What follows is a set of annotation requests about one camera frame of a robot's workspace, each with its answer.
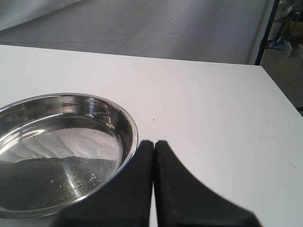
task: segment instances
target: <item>table surface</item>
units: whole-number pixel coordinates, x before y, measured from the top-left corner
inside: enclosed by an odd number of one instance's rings
[[[167,140],[201,182],[265,227],[303,226],[303,118],[260,66],[0,45],[0,106],[50,93],[110,99],[139,140]],[[156,226],[154,201],[151,226]]]

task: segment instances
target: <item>black metal stand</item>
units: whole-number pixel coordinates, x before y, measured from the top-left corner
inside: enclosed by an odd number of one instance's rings
[[[280,0],[275,0],[275,2],[274,2],[274,5],[273,5],[273,8],[272,8],[270,16],[269,16],[269,20],[268,20],[268,23],[267,23],[267,26],[266,26],[266,30],[265,30],[263,39],[260,43],[259,52],[258,52],[258,55],[257,55],[255,65],[260,65],[261,64],[264,51],[267,47],[267,39],[268,39],[270,29],[271,29],[271,27],[273,25],[273,22],[274,22],[274,19],[275,19],[275,15],[276,15],[276,11],[277,11],[278,6],[279,6],[279,2],[280,2]]]

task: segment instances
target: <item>metal bowl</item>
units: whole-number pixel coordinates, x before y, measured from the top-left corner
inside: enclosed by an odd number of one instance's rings
[[[0,109],[0,218],[56,213],[100,189],[134,155],[129,113],[104,98],[52,94]]]

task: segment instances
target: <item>black foam pad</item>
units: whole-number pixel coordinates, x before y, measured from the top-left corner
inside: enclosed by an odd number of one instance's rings
[[[154,151],[154,191],[159,227],[260,227],[253,213],[198,181],[166,141]]]

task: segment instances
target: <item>white fabric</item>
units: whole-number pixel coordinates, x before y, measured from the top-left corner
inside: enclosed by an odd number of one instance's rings
[[[0,31],[80,0],[0,0]]]

